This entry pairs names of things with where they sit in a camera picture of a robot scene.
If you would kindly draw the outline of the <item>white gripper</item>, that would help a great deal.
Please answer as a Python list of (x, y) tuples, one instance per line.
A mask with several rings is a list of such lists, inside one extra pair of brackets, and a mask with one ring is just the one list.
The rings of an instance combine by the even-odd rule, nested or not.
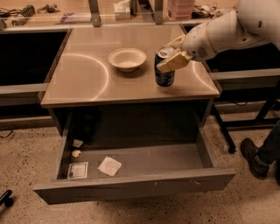
[(161, 73), (186, 67), (191, 59), (210, 60), (217, 55), (210, 41), (208, 23), (194, 26), (186, 35), (175, 38), (165, 46), (176, 50), (167, 59), (157, 64), (157, 69)]

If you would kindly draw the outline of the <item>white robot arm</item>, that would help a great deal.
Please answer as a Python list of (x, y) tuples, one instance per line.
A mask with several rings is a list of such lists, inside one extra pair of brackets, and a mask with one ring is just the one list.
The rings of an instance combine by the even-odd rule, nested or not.
[(166, 73), (186, 67), (190, 60), (210, 60), (226, 50), (266, 43), (280, 49), (280, 0), (239, 0), (236, 10), (198, 24), (168, 43), (174, 52), (157, 69)]

